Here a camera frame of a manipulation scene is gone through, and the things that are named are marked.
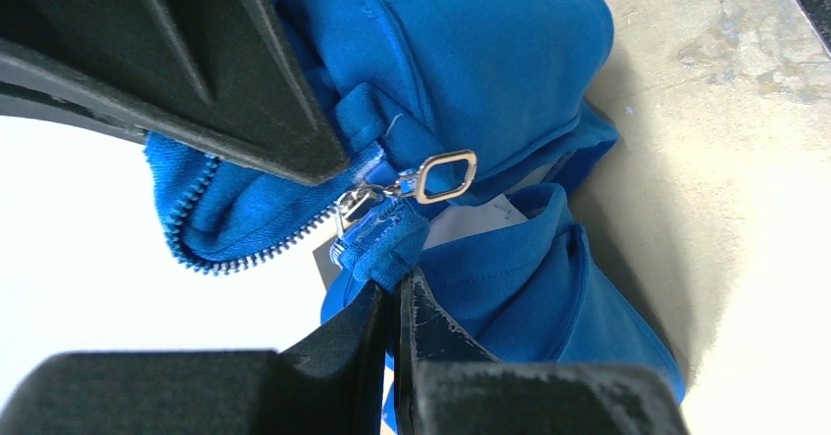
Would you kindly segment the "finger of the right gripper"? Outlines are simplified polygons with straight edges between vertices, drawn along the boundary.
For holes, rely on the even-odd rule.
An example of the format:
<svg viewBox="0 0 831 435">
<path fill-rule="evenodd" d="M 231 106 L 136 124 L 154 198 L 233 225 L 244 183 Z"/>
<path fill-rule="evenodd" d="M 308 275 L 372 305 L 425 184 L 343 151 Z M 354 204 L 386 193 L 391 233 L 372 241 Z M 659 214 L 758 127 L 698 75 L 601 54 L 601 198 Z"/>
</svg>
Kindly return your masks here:
<svg viewBox="0 0 831 435">
<path fill-rule="evenodd" d="M 349 164 L 270 0 L 1 0 L 1 112 L 304 185 Z"/>
</svg>

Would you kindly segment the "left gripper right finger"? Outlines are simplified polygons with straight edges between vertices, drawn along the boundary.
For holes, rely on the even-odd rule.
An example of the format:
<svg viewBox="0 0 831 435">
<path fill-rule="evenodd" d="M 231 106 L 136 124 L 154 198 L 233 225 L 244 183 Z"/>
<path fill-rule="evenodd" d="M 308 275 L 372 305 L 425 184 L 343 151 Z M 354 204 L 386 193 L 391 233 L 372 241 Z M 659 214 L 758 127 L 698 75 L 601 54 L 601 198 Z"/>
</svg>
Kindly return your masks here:
<svg viewBox="0 0 831 435">
<path fill-rule="evenodd" d="M 685 434 L 668 385 L 619 364 L 508 363 L 435 301 L 420 269 L 396 292 L 401 434 Z"/>
</svg>

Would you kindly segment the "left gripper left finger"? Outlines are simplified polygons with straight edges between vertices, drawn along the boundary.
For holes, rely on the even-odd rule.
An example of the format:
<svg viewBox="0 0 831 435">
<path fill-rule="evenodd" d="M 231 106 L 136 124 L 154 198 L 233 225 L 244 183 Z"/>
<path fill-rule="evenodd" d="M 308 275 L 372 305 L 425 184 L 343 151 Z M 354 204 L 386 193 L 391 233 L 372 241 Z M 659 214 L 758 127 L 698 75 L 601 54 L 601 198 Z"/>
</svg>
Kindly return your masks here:
<svg viewBox="0 0 831 435">
<path fill-rule="evenodd" d="M 269 350 L 63 353 L 1 413 L 5 434 L 375 434 L 387 296 L 365 287 L 306 338 Z"/>
</svg>

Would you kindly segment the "blue zip jacket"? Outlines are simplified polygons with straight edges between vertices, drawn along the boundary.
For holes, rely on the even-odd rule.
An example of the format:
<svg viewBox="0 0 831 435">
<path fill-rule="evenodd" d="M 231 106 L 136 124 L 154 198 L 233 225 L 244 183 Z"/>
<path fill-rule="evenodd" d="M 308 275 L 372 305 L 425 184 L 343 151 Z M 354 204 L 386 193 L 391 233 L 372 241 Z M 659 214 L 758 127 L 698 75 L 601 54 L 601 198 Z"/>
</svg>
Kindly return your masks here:
<svg viewBox="0 0 831 435">
<path fill-rule="evenodd" d="M 379 428 L 396 434 L 396 292 L 415 269 L 500 361 L 642 366 L 679 407 L 677 362 L 567 205 L 617 140 L 584 99 L 611 53 L 604 0 L 272 2 L 350 164 L 303 186 L 150 134 L 181 263 L 245 269 L 335 216 L 340 271 L 319 326 L 365 287 L 385 292 Z"/>
</svg>

